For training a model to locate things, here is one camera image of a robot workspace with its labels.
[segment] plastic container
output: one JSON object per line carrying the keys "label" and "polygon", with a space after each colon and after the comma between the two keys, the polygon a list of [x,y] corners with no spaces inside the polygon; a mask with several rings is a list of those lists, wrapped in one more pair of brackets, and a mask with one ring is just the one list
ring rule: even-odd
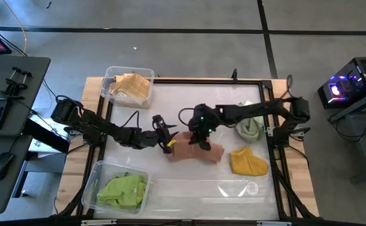
{"label": "plastic container", "polygon": [[[98,192],[101,191],[111,179],[115,178],[118,173],[125,172],[134,175],[141,175],[144,179],[144,182],[146,183],[145,194],[141,205],[139,205],[136,209],[123,209],[97,202],[96,194],[98,194]],[[106,212],[112,212],[124,216],[137,217],[142,214],[142,211],[144,210],[150,184],[151,175],[143,169],[98,161],[95,163],[94,168],[90,172],[87,185],[83,191],[82,205],[95,210],[104,210]]]}
{"label": "plastic container", "polygon": [[[145,99],[137,99],[134,97],[113,95],[110,93],[110,84],[113,82],[116,82],[114,80],[114,76],[123,75],[125,73],[136,73],[151,82],[151,85],[149,87],[148,96]],[[105,74],[105,78],[103,79],[103,82],[102,82],[102,88],[100,90],[100,94],[103,98],[111,101],[114,105],[118,105],[118,106],[122,106],[122,107],[135,107],[135,108],[149,109],[151,107],[152,87],[153,87],[154,77],[155,77],[155,72],[151,69],[111,66],[106,70],[106,74]]]}

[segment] white table surface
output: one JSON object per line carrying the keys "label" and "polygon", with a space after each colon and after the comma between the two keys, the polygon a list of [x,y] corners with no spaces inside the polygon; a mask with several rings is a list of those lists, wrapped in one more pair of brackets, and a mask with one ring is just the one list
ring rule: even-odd
{"label": "white table surface", "polygon": [[[177,117],[180,109],[201,103],[215,107],[215,104],[237,104],[247,100],[260,102],[258,86],[154,84],[151,108],[139,110],[139,125],[143,130],[153,130],[152,116],[161,114],[167,124],[178,125],[171,128],[171,132],[187,131]],[[111,122],[120,126],[135,110],[114,106]],[[187,110],[182,119],[188,122],[192,113]],[[136,119],[127,126],[136,126]],[[232,173],[229,163],[230,152],[250,146],[256,156],[269,164],[266,138],[247,144],[235,129],[219,126],[210,139],[225,148],[218,164],[197,159],[172,163],[159,146],[135,150],[120,146],[111,137],[107,140],[104,161],[145,169],[152,175],[146,206],[138,218],[279,219],[270,166],[265,176],[241,176]],[[95,218],[130,217],[96,211]]]}

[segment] green cloth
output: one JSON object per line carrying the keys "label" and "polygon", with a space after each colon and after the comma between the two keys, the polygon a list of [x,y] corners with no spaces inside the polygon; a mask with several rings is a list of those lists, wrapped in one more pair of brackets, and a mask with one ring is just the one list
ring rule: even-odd
{"label": "green cloth", "polygon": [[[245,104],[238,103],[238,106],[250,105],[252,102],[247,101]],[[253,143],[262,139],[264,135],[264,120],[262,116],[243,119],[235,126],[240,136],[248,143]]]}
{"label": "green cloth", "polygon": [[96,197],[113,207],[137,207],[144,198],[145,188],[142,176],[129,175],[111,179]]}

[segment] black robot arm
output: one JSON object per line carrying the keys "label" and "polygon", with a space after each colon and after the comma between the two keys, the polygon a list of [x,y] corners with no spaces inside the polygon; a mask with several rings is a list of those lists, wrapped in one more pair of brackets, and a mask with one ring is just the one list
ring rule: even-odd
{"label": "black robot arm", "polygon": [[[286,110],[283,103],[290,102],[290,110]],[[210,150],[207,137],[220,125],[231,127],[242,119],[276,114],[285,118],[283,124],[273,129],[275,145],[289,145],[289,135],[298,124],[309,120],[308,101],[303,98],[290,97],[287,99],[274,99],[266,103],[247,106],[216,105],[214,109],[199,104],[194,108],[194,115],[188,123],[188,128],[193,132],[191,144],[199,143],[204,150]]]}
{"label": "black robot arm", "polygon": [[153,117],[155,131],[142,131],[137,127],[119,127],[93,111],[84,109],[83,105],[75,100],[65,98],[58,100],[51,114],[51,118],[60,124],[68,126],[67,132],[79,131],[83,134],[83,140],[88,144],[98,145],[103,134],[110,135],[116,142],[125,147],[142,149],[160,145],[164,153],[171,153],[167,144],[173,137],[168,128],[174,127],[164,123],[160,115]]}

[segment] gray floor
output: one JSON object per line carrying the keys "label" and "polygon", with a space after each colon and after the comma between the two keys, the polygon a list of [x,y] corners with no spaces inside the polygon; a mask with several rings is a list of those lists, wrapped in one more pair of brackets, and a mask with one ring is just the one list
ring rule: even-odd
{"label": "gray floor", "polygon": [[[366,0],[263,1],[271,30],[366,31]],[[256,0],[57,0],[49,9],[49,0],[8,2],[25,25],[39,27],[261,28]],[[17,26],[1,1],[0,26]],[[22,33],[3,35],[23,47]],[[361,170],[358,156],[327,123],[334,111],[324,110],[316,94],[346,62],[366,56],[366,36],[272,35],[271,44],[279,78],[292,74],[293,93],[311,104],[312,130],[304,145],[320,215],[366,223],[366,184],[348,180]],[[111,65],[148,67],[164,77],[229,77],[234,68],[240,78],[271,77],[262,35],[29,32],[28,54],[50,57],[49,86],[75,99],[87,76],[103,76]],[[53,105],[41,89],[34,108],[49,117]],[[59,181],[58,176],[30,174],[25,187],[33,197],[11,200],[0,220],[49,216]]]}

